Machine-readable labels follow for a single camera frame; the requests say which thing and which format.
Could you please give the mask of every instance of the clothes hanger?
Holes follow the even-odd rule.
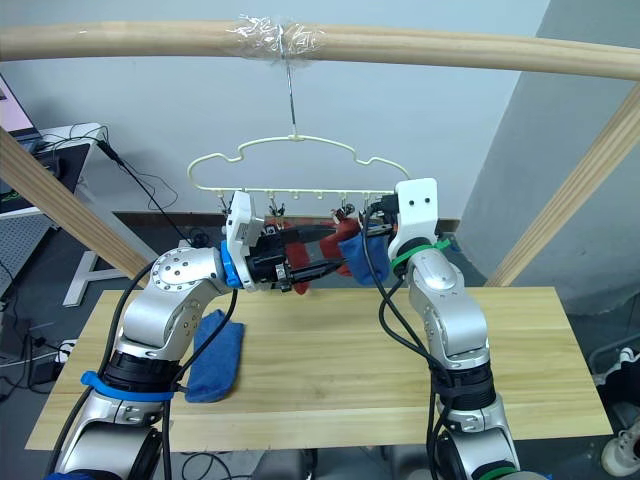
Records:
[[[206,191],[211,191],[211,192],[215,192],[218,197],[224,197],[224,193],[225,192],[234,192],[237,190],[242,190],[244,192],[263,192],[266,193],[270,198],[273,197],[273,195],[277,192],[277,193],[290,193],[292,195],[292,197],[294,199],[298,199],[300,197],[301,193],[312,193],[315,194],[317,196],[318,199],[322,199],[324,197],[325,194],[339,194],[340,196],[342,196],[343,199],[346,199],[346,196],[348,194],[360,194],[362,195],[365,199],[368,200],[368,198],[371,195],[386,195],[389,193],[393,193],[393,191],[391,190],[349,190],[349,189],[317,189],[317,188],[269,188],[269,187],[219,187],[219,186],[205,186],[205,185],[201,185],[198,182],[195,181],[195,179],[193,178],[193,169],[200,163],[208,161],[208,160],[213,160],[213,159],[217,159],[217,158],[221,158],[225,161],[227,161],[228,163],[236,163],[236,162],[241,162],[242,160],[245,159],[245,149],[249,148],[249,147],[253,147],[255,145],[260,145],[260,144],[264,144],[264,143],[273,143],[273,142],[317,142],[317,143],[324,143],[324,144],[328,144],[328,145],[332,145],[334,147],[338,147],[341,148],[343,150],[347,150],[348,152],[351,153],[351,159],[362,166],[369,166],[374,162],[379,162],[379,163],[383,163],[385,165],[388,165],[390,167],[393,167],[397,170],[400,170],[400,172],[402,172],[402,174],[406,177],[407,180],[411,179],[411,175],[409,174],[408,170],[406,168],[404,168],[402,165],[400,165],[397,162],[393,162],[391,160],[387,160],[386,158],[382,158],[382,157],[376,157],[373,156],[371,158],[369,158],[368,160],[362,160],[359,158],[358,156],[358,152],[356,151],[355,148],[342,143],[342,142],[338,142],[335,140],[330,140],[328,138],[322,138],[322,137],[314,137],[314,136],[309,136],[309,135],[300,135],[298,133],[298,129],[297,129],[297,125],[296,125],[296,115],[295,115],[295,107],[294,107],[294,101],[293,101],[293,88],[292,88],[292,84],[291,84],[291,66],[289,64],[289,60],[287,58],[286,55],[286,51],[284,48],[284,42],[282,41],[282,34],[283,34],[283,28],[280,26],[279,27],[279,39],[278,39],[278,46],[280,48],[280,54],[282,57],[282,60],[285,63],[286,66],[286,71],[287,71],[287,82],[288,82],[288,87],[289,87],[289,104],[290,104],[290,109],[291,109],[291,124],[292,124],[292,129],[293,129],[293,133],[291,135],[287,135],[284,137],[267,137],[267,138],[259,138],[257,140],[252,140],[250,142],[245,142],[242,143],[240,145],[238,145],[237,151],[238,151],[238,156],[237,157],[228,157],[227,155],[225,155],[224,153],[220,153],[220,152],[216,152],[216,153],[211,153],[209,155],[204,155],[202,157],[196,158],[194,161],[192,161],[189,166],[187,167],[187,176],[189,177],[189,181],[191,182],[191,184],[200,189],[200,190],[206,190]]]

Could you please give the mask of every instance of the desk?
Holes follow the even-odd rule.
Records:
[[[515,439],[611,434],[586,364],[553,288],[470,288],[490,332],[497,390]],[[106,291],[27,443],[51,449],[99,363],[120,292]],[[416,331],[406,290],[396,295]],[[225,309],[229,299],[213,302]],[[427,370],[377,321],[372,289],[304,296],[241,292],[234,319],[247,325],[236,386],[213,404],[172,404],[175,451],[423,443]]]
[[[48,143],[54,143],[65,138],[90,136],[100,138],[101,125],[97,123],[83,123],[66,127],[43,130],[42,138]],[[113,162],[98,148],[92,138],[77,138],[66,141],[55,148],[48,147],[36,154],[37,158],[46,158],[48,153],[55,153],[60,158],[61,175],[58,179],[66,188],[92,210],[112,230],[118,233],[131,248],[140,253],[147,260],[157,258],[157,253],[138,238],[126,227],[110,210],[104,208],[90,191],[88,178],[91,167]],[[93,176],[95,183],[99,178]],[[45,217],[39,208],[32,206],[27,200],[18,197],[0,204],[0,226],[4,230],[0,234],[4,246],[3,256],[0,258],[13,276],[17,276],[20,269],[35,251],[38,243],[51,226],[51,221]],[[15,236],[9,231],[21,231]],[[93,252],[86,252],[82,257],[78,270],[74,276],[69,292],[63,301],[65,306],[76,306],[80,303],[87,282],[106,280],[123,276],[118,270],[102,270],[92,272],[97,256]],[[0,294],[10,285],[10,278],[0,269]]]

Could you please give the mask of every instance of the white wall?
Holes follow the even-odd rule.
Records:
[[[106,20],[232,19],[241,13],[296,21],[452,31],[535,34],[548,0],[395,2],[24,0],[2,2],[2,25]],[[238,143],[290,132],[284,70],[265,61],[221,58],[111,58],[10,62],[0,71],[39,128],[95,121],[138,169],[180,193],[176,211],[217,211],[212,194],[190,186],[187,164]],[[317,62],[294,72],[300,133],[354,145],[363,157],[433,176],[440,214],[460,218],[487,155],[517,72]],[[246,164],[203,167],[218,184],[392,189],[388,167],[350,164],[318,145],[265,146]],[[113,165],[89,172],[113,210],[145,210],[147,200]],[[162,194],[159,200],[168,198]],[[286,201],[290,214],[326,215],[337,199]],[[266,200],[258,201],[264,207]]]

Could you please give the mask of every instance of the wire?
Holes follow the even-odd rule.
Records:
[[[197,458],[202,455],[206,455],[206,453],[193,453],[189,456],[189,458],[187,458],[184,461],[184,463],[182,464],[182,471],[180,472],[180,474],[182,475],[182,480],[187,480],[187,476],[185,475],[185,470],[189,462],[194,458]],[[207,455],[207,458],[209,458],[209,465],[207,465],[207,468],[205,469],[205,471],[196,480],[202,480],[211,471],[211,467],[213,467],[213,457],[210,455]]]
[[[36,360],[40,360],[42,358],[47,358],[47,357],[53,357],[54,355],[57,355],[58,352],[48,352],[48,353],[43,353],[42,355],[38,355],[37,357],[33,357],[27,360],[20,360],[19,362],[12,362],[12,363],[3,363],[2,365],[0,365],[0,368],[9,368],[9,367],[15,367],[17,365],[26,365],[28,363],[34,362]]]
[[[101,125],[101,126],[99,126],[97,128],[94,128],[93,130],[89,130],[84,135],[78,135],[78,136],[75,136],[75,137],[71,136],[71,134],[73,132],[73,129],[77,125],[79,125],[79,124],[74,124],[74,125],[71,126],[71,128],[69,129],[69,137],[67,137],[67,138],[65,138],[65,137],[63,137],[61,135],[57,135],[55,133],[47,133],[47,134],[45,134],[44,136],[50,135],[50,136],[53,136],[53,137],[58,137],[61,140],[58,140],[57,142],[50,142],[48,144],[45,144],[43,146],[43,148],[52,148],[53,147],[52,150],[51,150],[51,155],[55,156],[56,149],[60,145],[63,145],[64,143],[71,142],[71,141],[74,141],[74,140],[82,140],[82,139],[95,140],[96,142],[103,141],[107,145],[109,145],[109,147],[111,147],[111,143],[109,141],[109,128],[106,125]],[[97,138],[97,135],[95,137],[90,136],[91,133],[93,133],[95,131],[99,131],[99,130],[102,130],[100,132],[100,133],[102,133],[102,138]],[[123,160],[123,159],[118,157],[117,164],[118,164],[118,168],[120,168],[120,170],[122,170],[123,172],[127,173],[128,175],[130,175],[131,178],[133,178],[136,181],[136,183],[138,183],[138,185],[147,194],[147,196],[149,197],[149,200],[147,201],[147,208],[149,210],[155,210],[155,211],[161,212],[162,215],[167,219],[167,221],[176,230],[178,230],[177,227],[175,226],[175,224],[173,223],[173,221],[171,221],[169,219],[168,215],[164,212],[165,208],[171,207],[172,205],[174,205],[178,201],[178,198],[179,198],[178,192],[176,192],[176,190],[174,190],[162,177],[160,177],[158,175],[152,175],[152,174],[146,173],[146,172],[140,172],[133,165],[131,165],[129,162],[127,162],[126,160]],[[159,180],[168,190],[171,191],[171,193],[173,194],[174,198],[168,204],[166,204],[164,206],[160,206],[160,204],[155,199],[156,188],[151,183],[147,182],[146,180],[139,179],[138,176],[145,176],[145,177],[155,178],[155,179]],[[178,234],[184,240],[189,241],[189,239],[186,238],[179,230],[178,230]]]
[[[368,235],[369,219],[371,217],[371,213],[373,212],[374,208],[377,208],[376,204],[373,204],[373,205],[369,206],[367,208],[366,212],[365,212],[365,215],[364,215],[362,246],[363,246],[364,256],[365,256],[365,259],[367,261],[367,265],[369,267],[369,271],[371,273],[371,276],[373,277],[373,280],[374,280],[374,282],[376,284],[376,287],[378,288],[378,291],[380,292],[380,295],[382,296],[382,301],[381,301],[380,307],[378,309],[378,320],[380,321],[380,325],[382,326],[383,330],[389,336],[391,336],[394,340],[396,340],[400,344],[404,345],[405,347],[413,350],[414,352],[416,352],[419,355],[421,355],[422,357],[424,357],[427,360],[427,364],[429,365],[429,369],[431,370],[431,392],[430,392],[430,395],[429,395],[429,411],[428,411],[428,414],[427,414],[426,446],[427,446],[427,456],[428,456],[428,459],[429,459],[429,469],[431,471],[431,476],[435,479],[435,478],[438,478],[438,476],[437,476],[436,458],[435,458],[437,437],[438,437],[438,433],[440,431],[440,428],[442,428],[442,424],[444,422],[444,419],[449,415],[450,406],[445,405],[445,407],[443,408],[442,414],[440,415],[440,418],[438,419],[438,422],[436,423],[435,427],[433,427],[434,411],[435,411],[435,389],[434,389],[434,374],[435,373],[434,373],[434,371],[436,371],[436,370],[440,371],[449,386],[452,386],[452,381],[451,381],[451,377],[449,375],[449,372],[446,370],[446,368],[442,365],[442,363],[438,359],[436,359],[435,357],[433,357],[431,354],[429,354],[427,352],[426,348],[424,347],[424,344],[420,341],[420,338],[416,335],[416,333],[413,330],[413,328],[411,328],[411,325],[409,325],[409,323],[402,316],[400,311],[397,309],[397,307],[395,306],[395,304],[391,300],[392,295],[394,293],[396,293],[398,288],[400,288],[400,286],[402,285],[404,279],[402,277],[399,278],[396,281],[396,283],[393,285],[391,290],[389,290],[389,292],[387,293],[385,291],[385,289],[384,289],[384,286],[382,285],[382,282],[380,281],[380,279],[376,275],[376,272],[375,272],[375,269],[374,269],[374,266],[373,266],[373,262],[371,260],[371,256],[369,255],[369,245],[368,245],[368,243],[369,243],[368,242],[368,240],[369,240],[369,235]],[[387,322],[386,322],[386,320],[384,318],[384,310],[385,310],[385,306],[386,305],[389,305],[389,308],[394,313],[394,315],[396,316],[398,321],[402,324],[402,326],[405,328],[405,330],[409,333],[411,338],[416,342],[415,344],[411,343],[406,338],[398,335],[396,332],[394,332],[389,327],[389,325],[387,324]]]
[[[207,339],[204,342],[202,342],[202,345],[200,345],[196,349],[196,351],[193,352],[191,357],[189,357],[189,359],[184,363],[184,365],[180,367],[180,370],[178,370],[178,372],[174,375],[173,380],[171,381],[171,385],[174,389],[177,389],[178,382],[182,380],[182,377],[184,376],[185,372],[189,369],[189,367],[191,367],[193,362],[195,362],[198,359],[198,357],[202,355],[202,352],[205,351],[205,349],[209,346],[209,344],[213,342],[213,340],[218,336],[218,334],[222,331],[225,325],[229,322],[231,315],[233,315],[233,311],[236,309],[237,300],[238,300],[238,290],[234,288],[233,293],[231,294],[231,304],[229,305],[229,309],[227,310],[227,313],[225,314],[220,324],[213,330],[213,332],[211,332],[211,334],[207,337]],[[170,408],[170,405],[171,405],[170,400],[166,400],[165,402],[163,402],[163,408]],[[169,415],[168,413],[165,414],[164,412],[162,417],[162,462],[164,464],[164,472],[165,472],[164,478],[165,480],[171,480],[171,451],[169,449]]]
[[[127,299],[129,298],[129,295],[131,295],[131,292],[138,285],[138,282],[140,282],[140,280],[149,273],[154,263],[155,261],[149,263],[146,267],[140,270],[136,276],[133,277],[131,282],[129,282],[127,289],[122,292],[122,295],[120,295],[120,300],[118,300],[118,304],[113,311],[113,317],[111,317],[111,326],[109,327],[109,333],[107,334],[107,344],[104,347],[104,353],[102,354],[102,360],[100,361],[100,367],[98,368],[99,377],[102,377],[107,365],[109,364],[109,360],[111,359],[111,351],[113,350],[113,345],[116,341],[116,332],[118,331],[118,323],[120,323],[120,316],[122,315],[124,305],[127,303]]]
[[[171,400],[162,402],[162,465],[164,467],[164,479],[171,480],[171,446],[169,445],[169,416],[171,415]]]
[[[160,213],[162,213],[162,216],[167,220],[167,222],[173,227],[173,229],[176,231],[176,233],[178,234],[178,236],[182,237],[183,240],[185,240],[189,245],[191,245],[191,240],[184,234],[182,233],[182,231],[178,228],[178,226],[174,223],[173,220],[171,220],[171,217],[169,215],[167,215],[167,212],[164,211],[164,209],[160,206],[160,204],[156,201],[155,197],[149,192],[149,190],[147,190],[147,187],[145,187],[142,182],[140,181],[140,179],[138,177],[135,176],[135,174],[129,169],[129,167],[127,166],[126,163],[124,163],[120,157],[115,153],[115,151],[111,148],[111,146],[104,142],[105,145],[107,145],[109,147],[109,149],[111,150],[111,152],[107,153],[107,150],[105,150],[105,148],[103,148],[103,145],[101,145],[100,142],[98,142],[98,146],[102,149],[102,151],[104,151],[104,153],[111,158],[112,160],[114,160],[115,162],[118,162],[118,165],[123,168],[130,176],[131,178],[133,178],[135,180],[135,182],[140,186],[140,188],[142,190],[144,190],[144,192],[149,196],[149,198],[151,199],[151,201],[155,204],[156,207],[158,207],[158,210],[160,210]]]
[[[233,293],[231,294],[231,304],[229,305],[229,309],[227,310],[227,313],[222,319],[222,322],[220,322],[220,324],[215,328],[215,330],[211,332],[211,335],[209,335],[207,339],[204,342],[202,342],[202,345],[198,347],[198,349],[193,353],[193,355],[191,355],[191,357],[185,362],[185,364],[180,368],[180,370],[178,370],[178,373],[176,373],[175,376],[173,377],[173,381],[171,382],[172,384],[176,385],[180,380],[182,380],[182,377],[184,376],[185,372],[189,369],[189,367],[193,364],[193,362],[195,362],[198,359],[198,357],[202,354],[202,352],[205,351],[205,349],[209,346],[209,344],[218,336],[220,331],[229,322],[229,319],[231,318],[231,315],[233,315],[233,311],[236,308],[237,300],[238,300],[238,290],[234,288]]]
[[[151,262],[149,265],[147,265],[142,270],[140,270],[135,277],[133,277],[131,282],[129,282],[129,285],[127,286],[126,290],[122,292],[122,295],[120,296],[120,300],[118,300],[116,309],[113,312],[113,317],[111,318],[111,326],[109,327],[109,333],[107,335],[107,343],[104,347],[104,353],[102,354],[100,367],[98,368],[98,376],[100,377],[102,377],[105,369],[107,368],[107,365],[109,364],[109,359],[111,358],[113,345],[115,344],[116,332],[118,331],[118,323],[120,322],[120,315],[122,314],[122,309],[124,308],[124,305],[127,302],[127,298],[129,298],[129,295],[136,288],[136,286],[138,285],[138,282],[142,279],[142,277],[144,277],[149,272],[149,270],[151,270],[151,267],[153,266],[153,264],[154,262]],[[92,390],[93,388],[87,387],[84,390],[84,392],[82,392],[82,395],[80,395],[80,398],[78,398],[78,400],[76,401],[75,405],[71,409],[71,412],[69,412],[69,416],[67,417],[67,420],[64,422],[64,425],[62,426],[62,429],[58,434],[58,438],[56,439],[56,443],[53,446],[53,450],[51,451],[51,456],[49,457],[49,463],[47,465],[47,475],[50,475],[54,472],[56,468],[56,464],[58,463],[58,458],[60,458],[60,453],[62,452],[62,445],[64,444],[64,441],[67,438],[67,435],[69,434],[69,430],[71,429],[73,422],[78,416],[80,409],[84,405],[84,402],[87,401],[87,398],[89,397],[89,394],[91,393]]]
[[[387,292],[385,291],[384,286],[382,285],[382,282],[380,281],[380,279],[376,275],[375,268],[373,266],[373,262],[371,260],[370,254],[369,254],[369,241],[368,241],[369,240],[369,219],[371,217],[371,213],[372,213],[374,208],[376,208],[375,204],[370,205],[367,208],[367,210],[365,212],[365,215],[364,215],[364,226],[363,226],[363,235],[362,235],[362,247],[363,247],[363,250],[364,250],[364,256],[365,256],[365,259],[367,261],[367,265],[369,267],[369,271],[371,272],[371,276],[373,277],[373,280],[374,280],[374,282],[376,284],[376,287],[378,288],[378,291],[380,292],[380,295],[382,296],[383,303],[386,303],[386,305],[389,305],[389,308],[391,309],[393,314],[396,316],[396,318],[402,324],[402,326],[405,328],[405,330],[409,333],[411,338],[414,339],[416,344],[413,344],[413,343],[409,342],[407,339],[405,339],[402,336],[398,335],[396,332],[394,332],[387,325],[387,323],[386,323],[386,321],[384,319],[384,308],[382,308],[382,306],[378,310],[380,324],[382,325],[382,328],[384,329],[384,331],[387,334],[389,334],[394,340],[396,340],[397,342],[401,343],[405,347],[413,350],[418,355],[421,355],[422,357],[424,357],[427,360],[427,363],[429,364],[429,368],[435,369],[435,370],[439,370],[440,372],[442,372],[443,376],[445,378],[447,378],[448,383],[451,384],[451,379],[449,378],[449,372],[447,372],[446,368],[442,365],[442,363],[440,363],[440,361],[437,358],[432,356],[427,351],[427,349],[425,348],[424,344],[420,340],[420,337],[418,337],[418,335],[415,333],[413,328],[411,328],[411,325],[409,325],[407,320],[400,313],[400,311],[398,310],[396,305],[391,300],[389,294],[387,294]]]
[[[207,474],[211,471],[211,468],[213,467],[213,462],[218,462],[218,464],[220,464],[222,466],[222,468],[224,469],[225,473],[227,474],[226,477],[224,477],[225,479],[233,479],[233,478],[251,478],[251,475],[247,476],[247,475],[232,475],[231,474],[231,470],[229,470],[229,467],[227,466],[227,464],[220,458],[218,457],[215,453],[209,453],[209,452],[198,452],[198,453],[193,453],[189,456],[189,458],[187,458],[185,460],[185,462],[182,464],[182,470],[181,470],[181,476],[182,476],[182,480],[187,480],[187,477],[185,475],[185,470],[187,468],[187,465],[189,464],[189,462],[191,462],[194,458],[198,458],[198,457],[202,457],[205,456],[207,458],[209,458],[209,465],[207,465],[207,468],[205,469],[204,473],[202,473],[198,478],[196,478],[195,480],[202,480],[204,477],[207,476]]]

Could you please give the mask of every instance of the wooden table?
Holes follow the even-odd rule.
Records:
[[[515,439],[611,434],[554,289],[469,290],[487,316],[496,387]],[[105,291],[98,301],[27,448],[52,448],[84,388],[80,375],[99,363],[119,296]],[[423,332],[406,290],[396,298]],[[214,301],[210,310],[228,302]],[[302,297],[242,292],[234,320],[247,329],[236,386],[213,404],[187,404],[177,395],[172,449],[423,443],[426,365],[382,332],[379,302],[370,289],[312,290]]]

